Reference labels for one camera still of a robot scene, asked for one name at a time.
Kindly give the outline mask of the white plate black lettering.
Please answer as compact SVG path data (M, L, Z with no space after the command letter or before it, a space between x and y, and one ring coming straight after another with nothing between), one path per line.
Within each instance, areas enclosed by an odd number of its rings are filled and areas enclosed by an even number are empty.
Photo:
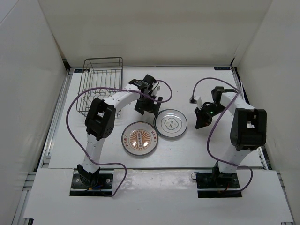
M163 136L163 135L160 135L159 137L164 139L164 140L167 140L167 141L177 141L177 140L180 140L184 135L179 135L179 136L176 136L176 137L168 137L168 136Z

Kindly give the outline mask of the orange sunburst pattern plate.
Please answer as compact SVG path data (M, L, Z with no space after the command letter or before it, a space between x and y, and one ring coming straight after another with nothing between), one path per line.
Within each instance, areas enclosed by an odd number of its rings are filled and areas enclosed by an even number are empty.
M155 128L143 121L129 124L121 136L124 150L135 157L151 154L157 148L158 141L158 133Z

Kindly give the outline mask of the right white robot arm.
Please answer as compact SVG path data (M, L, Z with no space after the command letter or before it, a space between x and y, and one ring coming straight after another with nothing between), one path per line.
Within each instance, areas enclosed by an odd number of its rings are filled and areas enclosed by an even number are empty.
M233 115L231 145L223 157L217 159L210 176L212 185L220 188L233 178L237 167L250 152L266 143L267 112L248 104L235 89L217 86L211 94L211 103L203 102L200 97L193 97L190 102L197 105L196 129L209 126L214 116L222 116L226 111Z

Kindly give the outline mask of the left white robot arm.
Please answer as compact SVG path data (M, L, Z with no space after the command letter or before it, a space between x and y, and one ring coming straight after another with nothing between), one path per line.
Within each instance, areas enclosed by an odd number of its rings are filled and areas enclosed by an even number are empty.
M136 102L134 110L140 114L144 112L158 116L162 97L157 97L159 81L151 75L142 80L133 79L121 90L117 90L110 97L92 100L85 119L87 131L87 145L85 157L77 166L80 179L87 187L92 188L99 183L99 161L105 139L112 133L116 113L132 102Z

